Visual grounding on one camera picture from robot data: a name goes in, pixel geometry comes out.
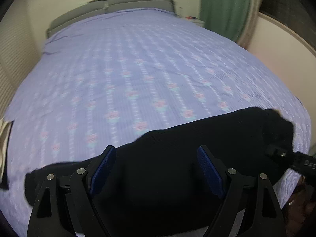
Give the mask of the right hand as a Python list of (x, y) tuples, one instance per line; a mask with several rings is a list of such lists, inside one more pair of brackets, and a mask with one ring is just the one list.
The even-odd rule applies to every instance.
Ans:
[(306, 177), (301, 176), (288, 200), (288, 219), (285, 227), (287, 236), (295, 236), (314, 209), (315, 202), (312, 201), (312, 194), (312, 186), (306, 183)]

